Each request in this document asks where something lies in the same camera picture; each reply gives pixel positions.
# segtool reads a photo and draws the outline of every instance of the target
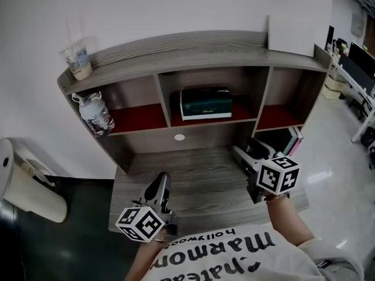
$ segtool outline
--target green box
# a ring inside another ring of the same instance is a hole
[[[180,108],[184,121],[230,118],[232,98],[227,87],[183,90],[180,92]]]

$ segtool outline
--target desk surface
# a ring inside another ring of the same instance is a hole
[[[342,77],[344,77],[345,78],[345,80],[356,90],[356,91],[358,91],[358,92],[360,92],[364,97],[365,97],[365,99],[367,100],[367,102],[371,105],[371,106],[373,106],[373,107],[375,107],[375,100],[371,97],[371,96],[369,96],[368,94],[367,94],[367,92],[366,92],[366,90],[363,88],[363,87],[361,87],[350,75],[349,75],[349,73],[347,72],[347,71],[345,71],[340,65],[339,65],[339,63],[335,60],[335,59],[333,59],[333,61],[332,61],[332,65],[336,68],[336,70],[337,70],[337,72],[339,72],[340,73],[340,75],[342,76]]]
[[[115,222],[129,202],[159,172],[172,178],[168,208],[180,219],[179,236],[235,225],[269,221],[265,203],[253,204],[246,175],[228,147],[136,155],[129,174],[117,169],[112,192],[109,230],[120,232]],[[308,208],[304,188],[291,193],[298,211]]]

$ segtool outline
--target shirt sleeve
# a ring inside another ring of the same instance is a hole
[[[316,264],[328,281],[362,281],[363,268],[349,253],[329,245],[320,238],[304,242],[299,249]]]

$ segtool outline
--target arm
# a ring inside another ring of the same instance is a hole
[[[286,195],[267,203],[272,226],[288,242],[298,246],[314,238]]]
[[[161,229],[155,239],[165,239],[166,230]],[[140,281],[146,275],[157,254],[164,248],[165,243],[151,241],[141,244],[137,255],[124,281]]]
[[[267,207],[274,229],[309,255],[326,280],[363,280],[361,265],[345,251],[314,238],[286,195],[270,201]]]

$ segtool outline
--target white board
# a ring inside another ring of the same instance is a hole
[[[350,31],[357,37],[361,37],[363,33],[363,22],[362,18],[352,14],[352,26],[350,27]]]
[[[312,20],[293,16],[268,16],[270,50],[313,56],[315,28]]]

